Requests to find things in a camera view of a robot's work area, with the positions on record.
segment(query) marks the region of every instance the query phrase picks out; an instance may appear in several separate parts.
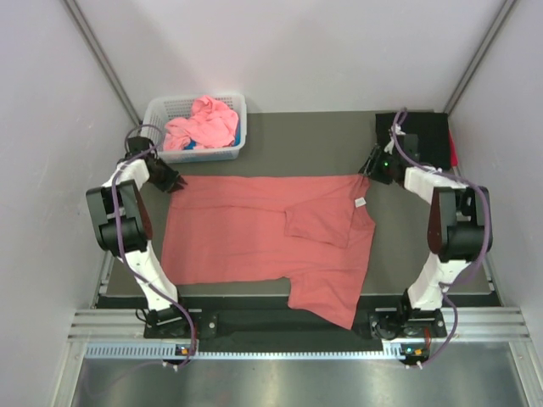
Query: white laundry basket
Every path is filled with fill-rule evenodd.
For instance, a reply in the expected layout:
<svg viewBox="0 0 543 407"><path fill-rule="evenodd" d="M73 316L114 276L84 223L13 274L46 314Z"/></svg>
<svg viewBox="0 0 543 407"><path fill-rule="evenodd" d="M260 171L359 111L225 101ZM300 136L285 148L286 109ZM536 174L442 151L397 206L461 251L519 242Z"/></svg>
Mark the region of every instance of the white laundry basket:
<svg viewBox="0 0 543 407"><path fill-rule="evenodd" d="M166 163L189 163L196 161L218 161L223 159L236 159L239 150L245 145L247 136L247 105L245 97L239 94L210 95L213 98L224 102L230 109L233 109L239 116L238 129L236 131L236 142L231 147L223 148L201 148L195 150L166 150L162 146L158 148L159 156ZM156 125L164 129L166 123L176 117L190 117L190 109L194 99L199 96L173 96L168 98L156 98L151 101L145 112L143 123L145 125ZM155 144L161 142L157 131L144 127L142 136L148 137Z"/></svg>

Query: white wall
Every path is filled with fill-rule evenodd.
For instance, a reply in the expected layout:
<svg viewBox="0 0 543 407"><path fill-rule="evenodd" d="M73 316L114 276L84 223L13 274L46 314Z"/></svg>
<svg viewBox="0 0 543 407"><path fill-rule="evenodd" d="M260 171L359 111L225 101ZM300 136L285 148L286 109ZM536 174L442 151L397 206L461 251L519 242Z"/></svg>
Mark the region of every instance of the white wall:
<svg viewBox="0 0 543 407"><path fill-rule="evenodd" d="M79 0L140 114L240 91L249 112L442 109L502 0Z"/></svg>
<svg viewBox="0 0 543 407"><path fill-rule="evenodd" d="M130 124L60 1L6 3L0 54L0 404L42 406L98 280L85 191Z"/></svg>
<svg viewBox="0 0 543 407"><path fill-rule="evenodd" d="M490 258L543 359L543 2L519 2L451 117L462 172L490 189Z"/></svg>

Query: black cloth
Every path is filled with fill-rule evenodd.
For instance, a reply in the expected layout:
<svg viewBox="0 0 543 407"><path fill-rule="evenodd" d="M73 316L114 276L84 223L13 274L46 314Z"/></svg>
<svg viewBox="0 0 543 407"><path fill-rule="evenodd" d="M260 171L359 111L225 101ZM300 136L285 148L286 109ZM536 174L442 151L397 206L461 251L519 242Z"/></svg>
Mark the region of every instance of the black cloth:
<svg viewBox="0 0 543 407"><path fill-rule="evenodd" d="M390 141L389 130L395 113L375 114L377 142L385 147ZM451 169L451 144L449 141L449 115L445 113L409 112L401 130L418 135L420 162L443 170Z"/></svg>

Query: gray table surface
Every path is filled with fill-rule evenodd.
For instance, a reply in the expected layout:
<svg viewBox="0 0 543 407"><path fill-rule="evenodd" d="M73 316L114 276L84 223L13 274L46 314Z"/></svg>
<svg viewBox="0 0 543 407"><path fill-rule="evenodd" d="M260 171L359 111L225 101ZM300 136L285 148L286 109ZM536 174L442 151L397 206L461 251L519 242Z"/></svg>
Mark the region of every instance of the gray table surface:
<svg viewBox="0 0 543 407"><path fill-rule="evenodd" d="M335 176L355 174L375 143L373 112L249 114L247 142L230 161L177 164L185 175L202 176ZM153 222L153 245L160 259L170 197L151 185L142 189ZM366 196L375 220L370 264L363 294L397 294L409 287L428 257L429 206L397 185L373 182ZM181 295L286 295L287 279L229 282L180 287ZM456 293L488 293L484 272ZM143 295L117 260L108 295Z"/></svg>

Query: pink t-shirt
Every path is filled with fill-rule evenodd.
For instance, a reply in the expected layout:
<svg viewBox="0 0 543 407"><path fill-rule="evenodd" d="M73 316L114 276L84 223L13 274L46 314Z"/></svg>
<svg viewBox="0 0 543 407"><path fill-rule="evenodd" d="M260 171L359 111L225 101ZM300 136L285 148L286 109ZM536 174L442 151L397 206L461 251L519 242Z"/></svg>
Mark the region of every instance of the pink t-shirt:
<svg viewBox="0 0 543 407"><path fill-rule="evenodd" d="M184 179L171 196L162 249L174 284L287 277L290 308L352 327L375 228L363 200L355 204L367 178Z"/></svg>

